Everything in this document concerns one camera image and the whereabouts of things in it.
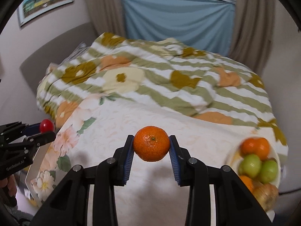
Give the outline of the person's left hand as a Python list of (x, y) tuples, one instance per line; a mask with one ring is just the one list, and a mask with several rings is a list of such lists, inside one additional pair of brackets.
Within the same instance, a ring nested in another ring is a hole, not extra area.
[(11, 175), (6, 179), (1, 180), (1, 189), (3, 190), (4, 203), (10, 207), (17, 206), (17, 188), (15, 184), (14, 175)]

